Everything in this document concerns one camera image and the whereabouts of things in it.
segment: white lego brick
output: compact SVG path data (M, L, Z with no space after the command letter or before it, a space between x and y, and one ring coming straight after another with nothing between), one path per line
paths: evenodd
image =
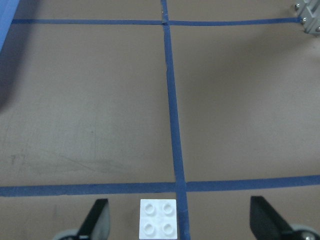
M140 200L140 240L177 239L177 204L175 199Z

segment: blue object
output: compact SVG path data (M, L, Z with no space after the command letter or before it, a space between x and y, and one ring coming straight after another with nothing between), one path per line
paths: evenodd
M0 0L0 51L20 0Z

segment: blue edge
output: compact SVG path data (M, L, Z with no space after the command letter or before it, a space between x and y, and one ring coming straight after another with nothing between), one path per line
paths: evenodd
M19 0L0 2L0 50L10 24L86 24L86 25L159 25L164 31L164 50L168 89L170 130L175 182L110 183L77 185L40 185L0 187L1 197L35 197L60 195L176 193L180 239L190 240L187 192L236 191L270 188L289 188L320 185L320 175L250 180L186 182L179 129L173 51L170 26L239 26L299 23L299 17L244 21L176 21L169 20L167 0L161 0L162 20L106 20L106 19L14 19Z

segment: bolt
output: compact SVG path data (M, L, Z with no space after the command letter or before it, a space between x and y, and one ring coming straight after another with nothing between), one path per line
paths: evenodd
M301 18L301 21L300 21L301 24L305 24L306 22L307 22L307 18L306 17Z
M303 238L303 240L316 240L316 236L309 231L304 231L301 234L301 237Z

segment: metal bracket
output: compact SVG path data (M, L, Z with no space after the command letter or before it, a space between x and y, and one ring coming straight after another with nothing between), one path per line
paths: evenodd
M301 18L304 32L320 35L320 0L296 0L295 10Z

